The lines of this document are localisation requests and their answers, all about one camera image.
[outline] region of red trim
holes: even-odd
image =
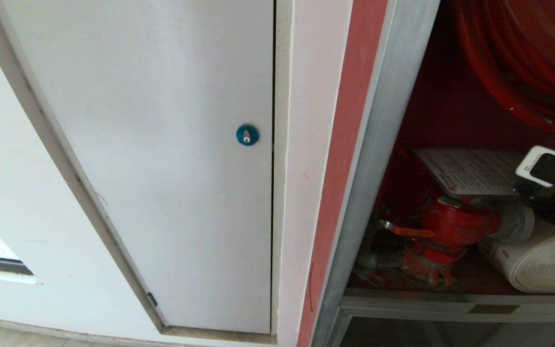
[[[297,347],[310,345],[386,10],[387,0],[353,2]]]

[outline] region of rolled white fire hose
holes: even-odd
[[[555,226],[538,219],[525,242],[503,245],[485,240],[477,248],[515,289],[555,294]]]

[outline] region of floor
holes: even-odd
[[[115,347],[0,328],[0,347]]]

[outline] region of door frame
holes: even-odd
[[[351,84],[342,81],[338,105],[343,100],[347,106],[338,108],[334,124],[343,119],[358,132],[345,136],[343,129],[333,128],[298,347],[328,346],[335,341],[335,334],[343,334],[344,327],[348,326],[350,314],[340,308],[340,301],[410,100],[439,4],[440,0],[388,0],[384,9],[375,0],[353,4],[343,73],[352,68],[360,74]],[[369,22],[370,16],[380,25],[370,23],[357,27]],[[372,53],[367,65],[361,52]],[[357,102],[353,102],[352,94],[358,95]],[[328,178],[337,180],[328,186]]]

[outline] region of door hinge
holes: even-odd
[[[153,305],[154,307],[158,307],[158,302],[156,301],[156,299],[154,298],[154,295],[151,293],[147,293],[147,298],[149,299],[149,301],[151,302],[151,305]]]

